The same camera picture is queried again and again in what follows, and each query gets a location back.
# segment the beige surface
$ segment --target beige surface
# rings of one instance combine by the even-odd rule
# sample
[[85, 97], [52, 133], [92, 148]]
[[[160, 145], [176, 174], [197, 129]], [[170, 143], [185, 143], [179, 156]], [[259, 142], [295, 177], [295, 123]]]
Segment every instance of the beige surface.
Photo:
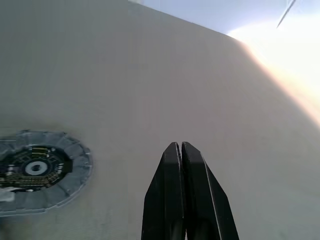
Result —
[[81, 196], [4, 219], [6, 239], [139, 240], [143, 199], [172, 141], [202, 151], [241, 240], [317, 239], [313, 122], [234, 39], [121, 5], [1, 3], [1, 134], [66, 131], [95, 160]]

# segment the bright light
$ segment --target bright light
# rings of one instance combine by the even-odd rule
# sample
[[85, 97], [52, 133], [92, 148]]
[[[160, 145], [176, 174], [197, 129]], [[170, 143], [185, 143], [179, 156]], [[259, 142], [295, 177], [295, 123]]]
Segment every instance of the bright light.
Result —
[[320, 17], [245, 26], [228, 35], [249, 53], [320, 126]]

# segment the sunlight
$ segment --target sunlight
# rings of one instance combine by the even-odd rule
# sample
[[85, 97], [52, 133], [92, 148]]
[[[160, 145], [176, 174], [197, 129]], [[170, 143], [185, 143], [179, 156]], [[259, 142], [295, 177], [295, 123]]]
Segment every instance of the sunlight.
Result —
[[228, 35], [248, 52], [320, 127], [320, 17], [262, 22]]

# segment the round electronic component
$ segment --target round electronic component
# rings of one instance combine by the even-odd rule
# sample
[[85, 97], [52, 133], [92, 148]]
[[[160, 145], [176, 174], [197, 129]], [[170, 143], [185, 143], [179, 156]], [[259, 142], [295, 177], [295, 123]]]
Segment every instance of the round electronic component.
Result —
[[[91, 175], [90, 156], [63, 132], [22, 131], [0, 139], [0, 217], [42, 213], [72, 200]], [[1, 201], [8, 191], [14, 200]]]

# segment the white circle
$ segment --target white circle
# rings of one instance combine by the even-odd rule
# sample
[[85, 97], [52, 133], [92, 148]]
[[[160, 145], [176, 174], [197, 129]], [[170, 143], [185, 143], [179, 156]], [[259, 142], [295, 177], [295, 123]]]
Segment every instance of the white circle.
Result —
[[[39, 170], [38, 171], [34, 171], [33, 167], [34, 166], [39, 166]], [[43, 162], [43, 161], [33, 161], [30, 162], [26, 167], [25, 167], [25, 172], [27, 174], [33, 175], [33, 176], [37, 176], [40, 174], [43, 174], [45, 171], [47, 171], [48, 169], [48, 165]]]

